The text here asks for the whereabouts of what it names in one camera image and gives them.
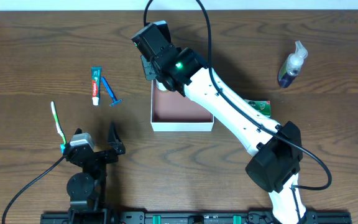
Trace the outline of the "white speckled cream tube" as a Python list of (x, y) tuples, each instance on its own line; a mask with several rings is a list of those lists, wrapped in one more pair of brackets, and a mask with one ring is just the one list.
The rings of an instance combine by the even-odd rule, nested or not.
[(163, 83), (160, 83), (159, 81), (155, 81), (156, 87), (160, 90), (160, 91), (167, 91), (167, 89), (165, 88)]

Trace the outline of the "green Dettol soap bar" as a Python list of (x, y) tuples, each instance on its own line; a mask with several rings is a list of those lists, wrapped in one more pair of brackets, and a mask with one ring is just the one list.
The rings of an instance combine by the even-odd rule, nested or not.
[(257, 100), (247, 100), (244, 99), (246, 103), (248, 103), (253, 109), (262, 113), (266, 117), (271, 117), (271, 104), (270, 101), (257, 101)]

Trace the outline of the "clear pump bottle purple liquid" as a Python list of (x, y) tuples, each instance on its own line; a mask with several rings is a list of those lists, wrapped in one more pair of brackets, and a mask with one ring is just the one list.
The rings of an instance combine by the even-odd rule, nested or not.
[(298, 76), (308, 56), (308, 51), (303, 44), (297, 40), (295, 42), (295, 52), (290, 54), (282, 65), (277, 81), (281, 88), (288, 88), (293, 80)]

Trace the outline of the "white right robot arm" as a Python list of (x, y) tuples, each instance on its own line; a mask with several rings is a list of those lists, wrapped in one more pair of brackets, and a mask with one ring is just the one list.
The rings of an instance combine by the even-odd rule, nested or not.
[(252, 156), (246, 172), (268, 192), (274, 218), (280, 223), (304, 221), (306, 208), (295, 187), (303, 153), (287, 142), (293, 139), (299, 145), (300, 130), (291, 122), (281, 126), (255, 110), (222, 82), (202, 56), (174, 46), (164, 22), (145, 26), (131, 40), (142, 54), (145, 74), (202, 106), (238, 138)]

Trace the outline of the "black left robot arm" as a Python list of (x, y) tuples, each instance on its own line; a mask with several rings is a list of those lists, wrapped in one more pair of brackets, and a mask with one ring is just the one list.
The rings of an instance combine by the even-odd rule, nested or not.
[(119, 222), (117, 213), (106, 204), (106, 167), (117, 162), (119, 155), (126, 153), (113, 122), (109, 127), (108, 144), (109, 149), (95, 152), (95, 143), (90, 134), (77, 129), (71, 141), (65, 145), (65, 159), (82, 168), (67, 183), (67, 194), (70, 196), (69, 224)]

